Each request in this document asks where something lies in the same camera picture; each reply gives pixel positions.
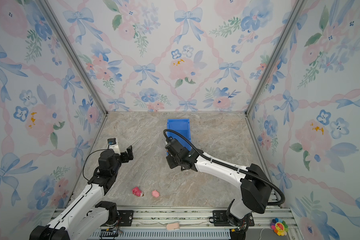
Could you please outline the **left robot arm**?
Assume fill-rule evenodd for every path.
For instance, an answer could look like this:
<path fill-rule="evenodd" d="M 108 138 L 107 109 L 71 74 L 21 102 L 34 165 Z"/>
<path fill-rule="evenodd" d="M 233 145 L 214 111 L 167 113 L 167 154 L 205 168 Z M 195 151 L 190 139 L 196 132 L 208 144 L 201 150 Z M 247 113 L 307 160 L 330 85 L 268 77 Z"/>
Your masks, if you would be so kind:
<path fill-rule="evenodd" d="M 132 146 L 122 153 L 118 145 L 102 150 L 99 165 L 84 190 L 55 219 L 45 226 L 35 227 L 29 239 L 86 240 L 103 225 L 112 230 L 129 221 L 131 218 L 121 214 L 116 203 L 104 201 L 103 197 L 116 182 L 122 164 L 133 159 Z"/>

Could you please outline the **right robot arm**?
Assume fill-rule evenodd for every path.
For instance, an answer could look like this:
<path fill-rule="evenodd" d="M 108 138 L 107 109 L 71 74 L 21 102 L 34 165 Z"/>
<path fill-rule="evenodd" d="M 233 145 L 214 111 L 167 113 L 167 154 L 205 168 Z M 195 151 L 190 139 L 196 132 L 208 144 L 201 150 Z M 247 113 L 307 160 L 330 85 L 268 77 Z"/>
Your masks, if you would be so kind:
<path fill-rule="evenodd" d="M 258 165 L 232 165 L 214 159 L 199 149 L 188 150 L 173 138 L 167 140 L 165 148 L 168 153 L 166 159 L 171 169 L 180 166 L 183 171 L 193 170 L 210 174 L 240 190 L 241 197 L 232 200 L 226 211 L 230 225 L 242 225 L 251 213 L 263 214 L 266 211 L 272 188 L 267 184 L 268 178 Z"/>

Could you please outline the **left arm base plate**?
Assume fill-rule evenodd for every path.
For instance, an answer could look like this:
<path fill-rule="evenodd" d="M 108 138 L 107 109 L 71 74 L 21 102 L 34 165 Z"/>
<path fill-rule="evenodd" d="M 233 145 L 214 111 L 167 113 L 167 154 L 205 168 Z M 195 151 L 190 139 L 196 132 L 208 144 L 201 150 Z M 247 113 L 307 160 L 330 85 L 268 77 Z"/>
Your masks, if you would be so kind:
<path fill-rule="evenodd" d="M 134 211 L 132 210 L 109 211 L 109 218 L 102 227 L 130 227 L 133 215 Z"/>

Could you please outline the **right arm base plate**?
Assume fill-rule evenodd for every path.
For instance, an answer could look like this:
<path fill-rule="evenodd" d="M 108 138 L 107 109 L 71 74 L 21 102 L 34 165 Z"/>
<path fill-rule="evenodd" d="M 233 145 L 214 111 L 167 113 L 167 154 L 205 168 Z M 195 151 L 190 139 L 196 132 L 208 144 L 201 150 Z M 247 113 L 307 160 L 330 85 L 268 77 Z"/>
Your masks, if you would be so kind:
<path fill-rule="evenodd" d="M 249 213 L 245 216 L 245 218 L 241 221 L 241 225 L 244 224 L 246 226 L 247 220 L 249 222 L 249 227 L 254 227 L 255 222 L 252 213 Z M 215 227 L 236 227 L 236 225 L 231 225 L 228 221 L 228 216 L 226 211 L 223 210 L 214 210 L 212 211 L 212 216 L 209 218 L 211 224 Z"/>

